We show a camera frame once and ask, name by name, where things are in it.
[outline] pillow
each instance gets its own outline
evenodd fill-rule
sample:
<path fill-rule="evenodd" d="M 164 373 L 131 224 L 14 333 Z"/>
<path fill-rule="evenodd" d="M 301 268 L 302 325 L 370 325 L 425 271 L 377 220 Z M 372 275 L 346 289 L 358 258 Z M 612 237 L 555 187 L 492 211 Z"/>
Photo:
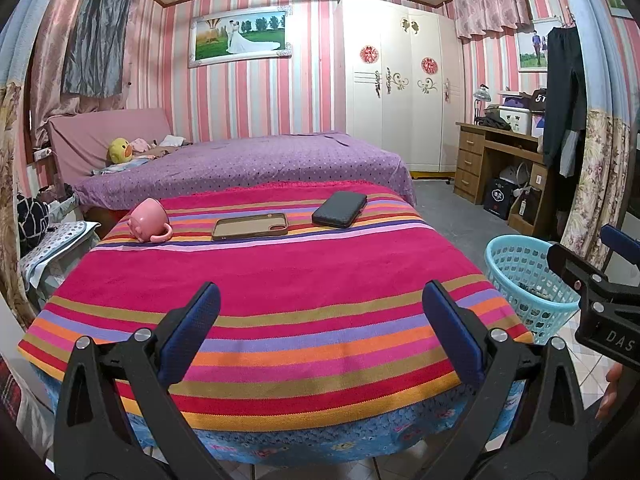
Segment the pillow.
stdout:
<path fill-rule="evenodd" d="M 49 206 L 36 198 L 27 198 L 21 193 L 18 193 L 17 200 L 20 257 L 23 257 L 47 234 Z"/>

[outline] purple polka dot bedspread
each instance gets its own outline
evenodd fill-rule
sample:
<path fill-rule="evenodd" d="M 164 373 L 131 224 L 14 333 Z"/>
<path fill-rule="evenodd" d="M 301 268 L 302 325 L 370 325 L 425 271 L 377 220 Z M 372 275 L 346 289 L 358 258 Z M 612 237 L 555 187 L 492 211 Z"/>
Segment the purple polka dot bedspread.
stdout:
<path fill-rule="evenodd" d="M 329 180 L 380 184 L 415 206 L 411 175 L 399 155 L 337 132 L 200 142 L 138 168 L 91 176 L 74 189 L 84 208 L 128 210 L 148 197 Z"/>

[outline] human hand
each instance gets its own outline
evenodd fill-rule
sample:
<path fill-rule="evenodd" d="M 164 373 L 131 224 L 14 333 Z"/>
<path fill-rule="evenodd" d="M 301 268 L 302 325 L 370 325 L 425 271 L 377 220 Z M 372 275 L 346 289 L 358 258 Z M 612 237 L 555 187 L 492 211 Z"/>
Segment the human hand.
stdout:
<path fill-rule="evenodd" d="M 607 386 L 604 396 L 600 401 L 600 408 L 596 414 L 596 419 L 602 420 L 609 415 L 609 410 L 613 406 L 613 403 L 616 402 L 616 397 L 618 396 L 618 381 L 620 380 L 621 375 L 622 365 L 620 363 L 614 363 L 606 375 L 609 386 Z"/>

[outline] pink mug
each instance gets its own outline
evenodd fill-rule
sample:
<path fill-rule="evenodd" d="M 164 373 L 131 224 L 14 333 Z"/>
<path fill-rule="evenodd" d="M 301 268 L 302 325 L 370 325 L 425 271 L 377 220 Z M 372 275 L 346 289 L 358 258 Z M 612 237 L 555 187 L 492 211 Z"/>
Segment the pink mug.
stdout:
<path fill-rule="evenodd" d="M 131 212 L 127 225 L 139 242 L 165 242 L 174 235 L 166 211 L 153 198 L 147 198 Z"/>

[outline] mug handle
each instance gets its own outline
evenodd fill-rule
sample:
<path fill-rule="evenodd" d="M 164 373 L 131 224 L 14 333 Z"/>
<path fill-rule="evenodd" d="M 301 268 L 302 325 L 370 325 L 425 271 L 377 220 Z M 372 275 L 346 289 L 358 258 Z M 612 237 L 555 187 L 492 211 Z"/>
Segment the mug handle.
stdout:
<path fill-rule="evenodd" d="M 163 235 L 153 235 L 151 238 L 149 238 L 149 241 L 153 242 L 153 243 L 158 243 L 158 242 L 165 242 L 167 240 L 170 240 L 171 237 L 174 235 L 174 229 L 169 225 L 169 224 L 164 224 L 164 228 L 166 229 L 166 232 Z"/>

